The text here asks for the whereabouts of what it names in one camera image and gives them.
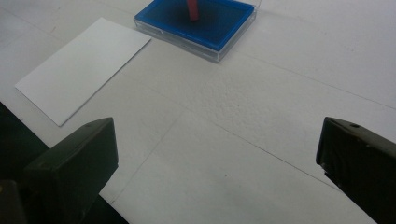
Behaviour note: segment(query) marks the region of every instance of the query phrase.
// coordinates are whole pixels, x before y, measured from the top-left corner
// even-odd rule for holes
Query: white tabletop
[[[316,165],[325,117],[396,142],[396,2],[262,1],[220,63],[152,39],[58,127],[14,85],[103,17],[149,3],[0,0],[0,101],[49,147],[113,117],[101,195],[139,223],[374,223]]]

